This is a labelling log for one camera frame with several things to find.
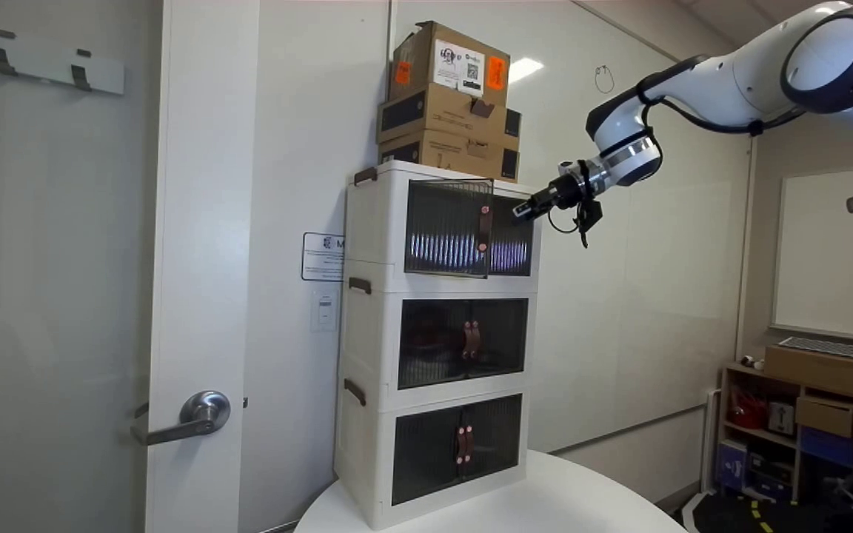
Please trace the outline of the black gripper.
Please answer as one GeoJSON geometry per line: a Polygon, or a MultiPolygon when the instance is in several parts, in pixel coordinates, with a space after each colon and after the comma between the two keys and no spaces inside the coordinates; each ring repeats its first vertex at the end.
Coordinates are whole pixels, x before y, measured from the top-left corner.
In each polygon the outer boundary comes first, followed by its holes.
{"type": "MultiPolygon", "coordinates": [[[[606,167],[596,160],[563,162],[548,184],[557,209],[574,207],[574,231],[587,234],[602,216],[597,194],[606,188],[606,167]]],[[[536,191],[511,207],[514,219],[536,219],[548,212],[548,194],[536,191]]]]}

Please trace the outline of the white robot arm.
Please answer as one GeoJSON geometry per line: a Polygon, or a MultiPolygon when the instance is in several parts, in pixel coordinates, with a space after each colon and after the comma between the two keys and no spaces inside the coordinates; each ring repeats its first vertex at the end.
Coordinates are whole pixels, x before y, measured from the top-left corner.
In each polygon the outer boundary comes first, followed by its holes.
{"type": "Polygon", "coordinates": [[[574,227],[587,234],[602,219],[602,191],[661,167],[664,147],[648,125],[658,102],[713,132],[759,136],[800,116],[853,120],[853,2],[819,0],[732,52],[682,58],[591,105],[587,136],[596,157],[565,162],[511,216],[532,222],[574,207],[574,227]]]}

